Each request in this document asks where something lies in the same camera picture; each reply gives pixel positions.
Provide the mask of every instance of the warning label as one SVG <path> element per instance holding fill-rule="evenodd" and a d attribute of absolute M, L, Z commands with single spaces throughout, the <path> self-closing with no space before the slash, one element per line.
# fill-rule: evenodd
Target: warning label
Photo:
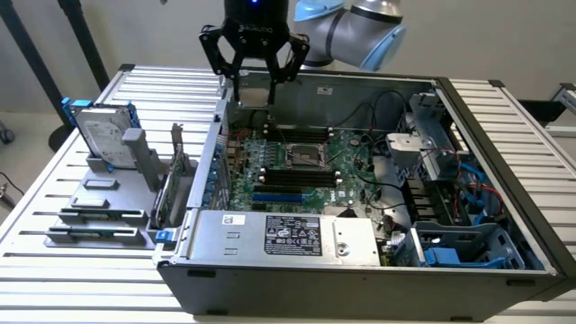
<path fill-rule="evenodd" d="M 323 255 L 318 217 L 267 216 L 264 251 L 268 254 Z"/>

